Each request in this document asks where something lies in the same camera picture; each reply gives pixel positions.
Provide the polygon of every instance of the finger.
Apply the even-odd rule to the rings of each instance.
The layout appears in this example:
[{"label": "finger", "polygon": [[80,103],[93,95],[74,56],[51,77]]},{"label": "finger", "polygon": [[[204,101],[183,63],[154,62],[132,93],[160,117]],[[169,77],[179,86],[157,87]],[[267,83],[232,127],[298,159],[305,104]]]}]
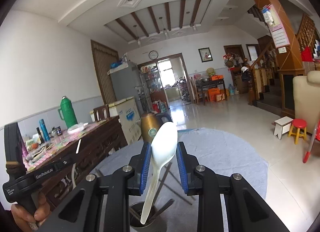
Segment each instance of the finger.
[{"label": "finger", "polygon": [[41,221],[45,219],[50,213],[50,205],[45,202],[42,205],[39,205],[39,208],[35,212],[35,219]]},{"label": "finger", "polygon": [[39,192],[38,201],[39,205],[42,205],[47,201],[45,195],[41,191]]},{"label": "finger", "polygon": [[19,204],[12,204],[11,212],[13,217],[17,217],[18,219],[32,223],[36,222],[35,218],[28,211],[26,211],[24,207],[20,206]]},{"label": "finger", "polygon": [[47,218],[49,217],[49,215],[48,215],[45,219],[43,219],[43,220],[41,220],[41,221],[39,222],[39,226],[42,226],[43,222],[45,222],[45,221],[47,220]]},{"label": "finger", "polygon": [[21,207],[18,204],[12,204],[11,205],[11,212],[14,221],[16,222],[17,226],[23,231],[23,232],[31,232],[31,228],[27,221],[29,222],[36,222],[34,217],[28,213],[23,207]]}]

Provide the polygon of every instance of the small white stool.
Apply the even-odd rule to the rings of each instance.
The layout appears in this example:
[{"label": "small white stool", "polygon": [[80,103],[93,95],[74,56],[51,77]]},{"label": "small white stool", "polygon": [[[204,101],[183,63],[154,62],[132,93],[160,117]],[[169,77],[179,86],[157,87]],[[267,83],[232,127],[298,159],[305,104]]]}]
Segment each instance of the small white stool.
[{"label": "small white stool", "polygon": [[287,116],[282,117],[278,120],[275,120],[276,127],[275,127],[275,132],[273,133],[273,135],[274,136],[278,135],[278,139],[281,140],[281,136],[284,133],[287,133],[288,131],[290,131],[292,121],[293,121],[293,119],[290,117],[287,117]]}]

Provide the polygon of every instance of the wooden pillar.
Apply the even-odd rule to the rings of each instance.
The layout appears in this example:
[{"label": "wooden pillar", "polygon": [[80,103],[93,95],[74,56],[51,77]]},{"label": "wooden pillar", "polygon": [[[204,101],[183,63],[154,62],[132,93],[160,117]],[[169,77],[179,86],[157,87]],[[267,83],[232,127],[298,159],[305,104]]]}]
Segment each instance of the wooden pillar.
[{"label": "wooden pillar", "polygon": [[254,0],[261,10],[265,5],[273,4],[289,38],[290,45],[286,46],[287,52],[279,54],[276,49],[279,77],[282,90],[282,113],[294,117],[293,84],[295,76],[303,75],[304,69],[301,60],[300,47],[294,34],[291,23],[279,0]]}]

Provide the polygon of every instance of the window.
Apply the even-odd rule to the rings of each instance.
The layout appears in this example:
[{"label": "window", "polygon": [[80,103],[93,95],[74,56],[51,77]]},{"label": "window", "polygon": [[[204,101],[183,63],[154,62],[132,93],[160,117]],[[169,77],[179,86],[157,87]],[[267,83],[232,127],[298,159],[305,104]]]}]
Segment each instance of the window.
[{"label": "window", "polygon": [[248,53],[252,61],[258,58],[258,45],[247,45]]},{"label": "window", "polygon": [[161,82],[162,86],[165,87],[166,85],[174,85],[176,82],[172,70],[172,65],[170,60],[166,60],[163,62],[158,63],[158,68],[160,71],[160,77],[161,77]]}]

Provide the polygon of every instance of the beige armchair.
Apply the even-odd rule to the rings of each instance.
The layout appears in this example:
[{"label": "beige armchair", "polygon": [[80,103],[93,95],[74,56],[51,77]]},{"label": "beige armchair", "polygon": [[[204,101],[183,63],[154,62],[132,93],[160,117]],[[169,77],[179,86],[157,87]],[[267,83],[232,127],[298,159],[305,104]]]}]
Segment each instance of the beige armchair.
[{"label": "beige armchair", "polygon": [[294,77],[293,98],[295,117],[306,120],[307,132],[312,133],[320,118],[320,71]]}]

